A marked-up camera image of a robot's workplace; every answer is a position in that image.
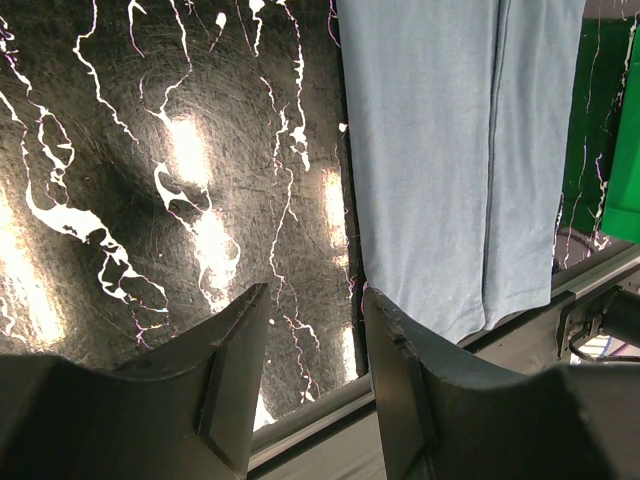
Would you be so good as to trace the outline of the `blue-grey t-shirt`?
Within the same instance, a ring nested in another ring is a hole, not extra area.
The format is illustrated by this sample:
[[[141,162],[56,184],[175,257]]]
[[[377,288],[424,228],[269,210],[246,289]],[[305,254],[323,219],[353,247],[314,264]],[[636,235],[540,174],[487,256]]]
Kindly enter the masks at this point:
[[[367,283],[451,342],[550,300],[584,8],[337,5]]]

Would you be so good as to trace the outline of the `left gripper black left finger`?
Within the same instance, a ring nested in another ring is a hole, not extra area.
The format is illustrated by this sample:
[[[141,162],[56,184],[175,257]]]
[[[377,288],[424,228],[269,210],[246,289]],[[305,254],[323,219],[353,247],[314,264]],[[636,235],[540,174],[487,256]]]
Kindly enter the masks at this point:
[[[110,371],[3,356],[2,477],[245,478],[269,318],[260,283]]]

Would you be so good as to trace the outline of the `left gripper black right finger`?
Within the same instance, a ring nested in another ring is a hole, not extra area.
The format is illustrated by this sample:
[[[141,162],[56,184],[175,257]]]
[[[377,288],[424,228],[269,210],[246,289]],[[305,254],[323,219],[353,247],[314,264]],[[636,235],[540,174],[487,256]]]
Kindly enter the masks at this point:
[[[522,375],[364,295],[369,365],[391,479],[635,479],[639,369]]]

